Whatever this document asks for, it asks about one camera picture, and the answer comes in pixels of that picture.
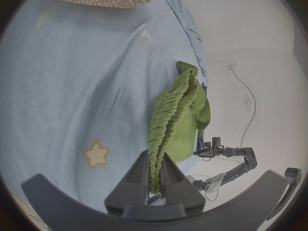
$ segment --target white wall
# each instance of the white wall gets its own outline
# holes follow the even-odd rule
[[[308,171],[308,81],[293,54],[294,24],[287,8],[280,0],[181,1],[194,16],[210,62],[209,100],[213,106],[209,141],[212,136],[221,136],[222,140],[228,137],[224,141],[227,143],[229,130],[236,131],[241,122],[235,124],[235,117],[245,112],[241,103],[244,99],[241,100],[237,89],[227,89],[231,85],[224,85],[228,81],[225,77],[228,62],[239,62],[234,73],[251,91],[255,101],[255,115],[244,133],[242,146],[254,149],[258,166],[235,182],[222,186],[217,200],[206,202],[205,210],[240,194],[268,169],[283,175],[288,167],[297,167],[302,169],[304,178]],[[218,98],[222,97],[223,109],[215,112],[219,108]],[[234,161],[222,159],[200,160],[187,174],[212,177],[235,165]],[[274,220],[265,222],[259,230],[265,230]]]

